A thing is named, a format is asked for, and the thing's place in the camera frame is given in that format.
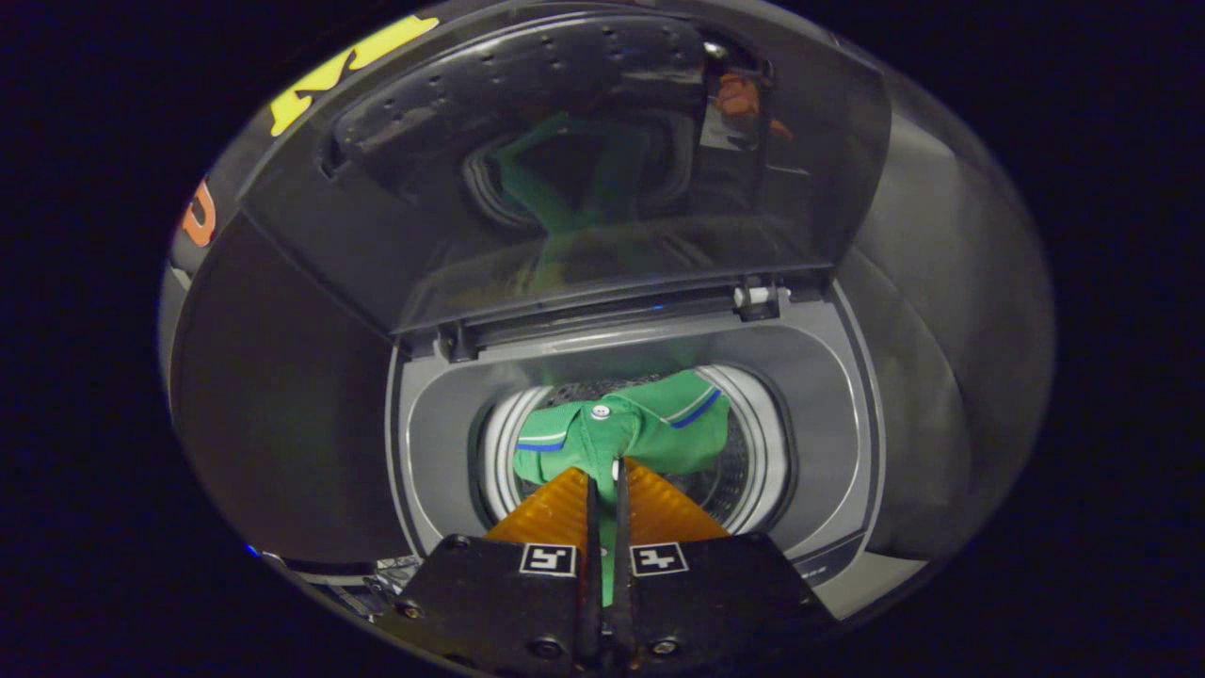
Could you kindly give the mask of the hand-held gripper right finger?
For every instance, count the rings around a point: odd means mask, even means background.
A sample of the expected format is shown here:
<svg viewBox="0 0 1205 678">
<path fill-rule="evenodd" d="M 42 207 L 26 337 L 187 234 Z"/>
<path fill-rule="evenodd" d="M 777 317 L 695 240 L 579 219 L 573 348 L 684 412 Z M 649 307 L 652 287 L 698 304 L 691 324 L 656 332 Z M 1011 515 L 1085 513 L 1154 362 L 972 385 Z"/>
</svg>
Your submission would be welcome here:
<svg viewBox="0 0 1205 678">
<path fill-rule="evenodd" d="M 636 460 L 616 462 L 615 481 L 617 672 L 756 672 L 837 635 L 766 533 L 727 531 Z"/>
</svg>

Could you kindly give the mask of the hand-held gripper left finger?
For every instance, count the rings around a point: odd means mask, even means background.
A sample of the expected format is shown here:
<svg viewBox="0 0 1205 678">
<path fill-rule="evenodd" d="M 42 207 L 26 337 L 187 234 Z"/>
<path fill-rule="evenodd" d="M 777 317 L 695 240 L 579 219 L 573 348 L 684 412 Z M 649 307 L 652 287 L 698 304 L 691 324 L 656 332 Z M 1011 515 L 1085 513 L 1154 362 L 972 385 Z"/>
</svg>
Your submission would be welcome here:
<svg viewBox="0 0 1205 678">
<path fill-rule="evenodd" d="M 474 672 L 594 672 L 602 656 L 596 482 L 568 468 L 482 537 L 448 535 L 390 601 L 404 647 Z"/>
</svg>

